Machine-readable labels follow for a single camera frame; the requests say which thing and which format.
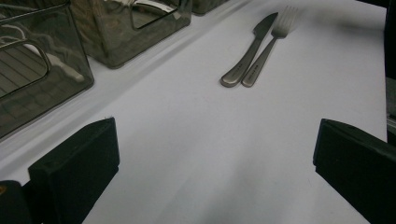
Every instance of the fork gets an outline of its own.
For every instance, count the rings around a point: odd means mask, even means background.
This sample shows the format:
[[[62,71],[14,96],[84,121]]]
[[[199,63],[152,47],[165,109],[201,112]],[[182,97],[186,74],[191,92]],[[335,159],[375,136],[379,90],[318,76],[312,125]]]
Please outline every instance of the fork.
[[[273,39],[271,42],[265,47],[264,51],[260,54],[257,60],[254,62],[253,65],[247,70],[247,74],[245,75],[244,79],[242,80],[242,85],[245,87],[252,87],[256,82],[257,78],[259,77],[260,71],[265,65],[265,62],[270,55],[272,48],[275,45],[275,42],[278,39],[285,38],[289,31],[290,27],[292,26],[294,19],[297,15],[298,9],[295,7],[286,7],[281,15],[281,17],[276,22],[274,29],[271,32]]]

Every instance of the silverware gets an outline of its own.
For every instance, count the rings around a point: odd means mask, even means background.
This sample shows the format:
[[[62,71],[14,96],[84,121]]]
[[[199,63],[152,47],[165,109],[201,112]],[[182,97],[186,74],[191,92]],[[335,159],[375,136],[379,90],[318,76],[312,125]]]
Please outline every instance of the silverware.
[[[221,85],[225,87],[234,87],[241,81],[276,17],[277,13],[271,14],[254,27],[253,33],[256,37],[253,43],[250,45],[242,59],[228,73],[221,77]]]
[[[268,59],[268,56],[278,39],[285,38],[289,31],[290,27],[292,26],[294,19],[296,17],[298,9],[295,7],[286,7],[284,12],[282,13],[281,17],[276,22],[271,35],[274,37],[271,42],[267,45],[264,51],[260,54],[259,58],[257,58],[256,62],[250,66],[245,75],[244,79],[242,80],[242,85],[245,87],[252,87],[256,82],[257,78],[259,77],[260,71],[264,67],[265,62]]]

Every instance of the knife handle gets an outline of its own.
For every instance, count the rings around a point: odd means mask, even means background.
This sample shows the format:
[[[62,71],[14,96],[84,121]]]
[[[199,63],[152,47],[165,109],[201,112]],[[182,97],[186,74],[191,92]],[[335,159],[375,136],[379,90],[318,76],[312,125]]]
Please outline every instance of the knife handle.
[[[221,77],[221,85],[225,87],[234,87],[242,80],[261,43],[262,39],[254,39],[244,57],[242,57],[242,59],[228,73]]]
[[[267,45],[267,47],[265,47],[264,51],[260,54],[260,56],[257,58],[256,62],[254,62],[254,64],[250,66],[247,74],[242,80],[242,85],[244,85],[245,87],[252,87],[254,85],[276,41],[277,38],[274,37]]]

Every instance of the table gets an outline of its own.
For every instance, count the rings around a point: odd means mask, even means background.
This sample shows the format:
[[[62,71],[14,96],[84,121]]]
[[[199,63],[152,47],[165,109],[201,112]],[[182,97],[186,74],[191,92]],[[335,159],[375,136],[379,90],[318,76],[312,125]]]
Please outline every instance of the table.
[[[224,88],[252,29],[301,14],[255,86]],[[0,142],[0,179],[114,117],[120,171],[84,223],[368,223],[315,173],[320,120],[386,140],[386,10],[346,0],[230,0]]]

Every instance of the knife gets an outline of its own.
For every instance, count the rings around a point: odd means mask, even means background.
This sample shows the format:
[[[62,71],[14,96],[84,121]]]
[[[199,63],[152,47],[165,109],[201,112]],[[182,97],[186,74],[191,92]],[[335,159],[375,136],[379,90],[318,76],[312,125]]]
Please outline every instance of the knife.
[[[221,77],[220,83],[225,87],[234,87],[238,82],[240,82],[245,75],[248,67],[253,61],[260,44],[264,40],[268,31],[270,30],[272,24],[277,17],[277,12],[265,17],[259,24],[253,29],[255,38],[253,43],[250,45],[249,49],[242,57],[242,59],[224,76]]]

